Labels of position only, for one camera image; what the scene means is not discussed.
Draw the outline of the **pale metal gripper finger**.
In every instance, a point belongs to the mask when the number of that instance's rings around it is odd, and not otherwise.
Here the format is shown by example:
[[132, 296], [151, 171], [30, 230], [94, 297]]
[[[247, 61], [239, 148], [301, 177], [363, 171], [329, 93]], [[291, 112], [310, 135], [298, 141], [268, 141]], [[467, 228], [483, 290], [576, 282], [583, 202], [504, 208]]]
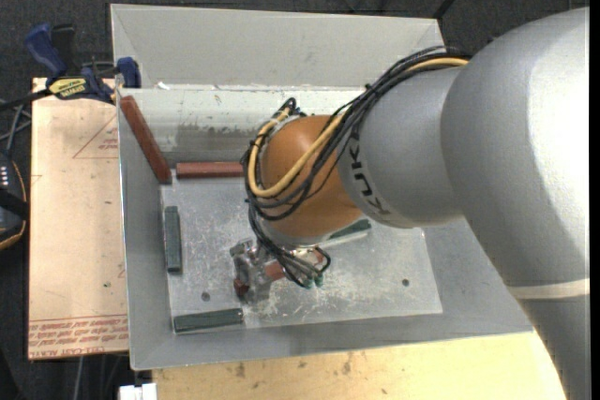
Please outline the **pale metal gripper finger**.
[[255, 243], [253, 239], [244, 239], [230, 248], [235, 277], [249, 280], [255, 270]]
[[248, 304], [257, 304], [267, 301], [270, 297], [272, 282], [250, 282], [246, 292], [246, 302]]

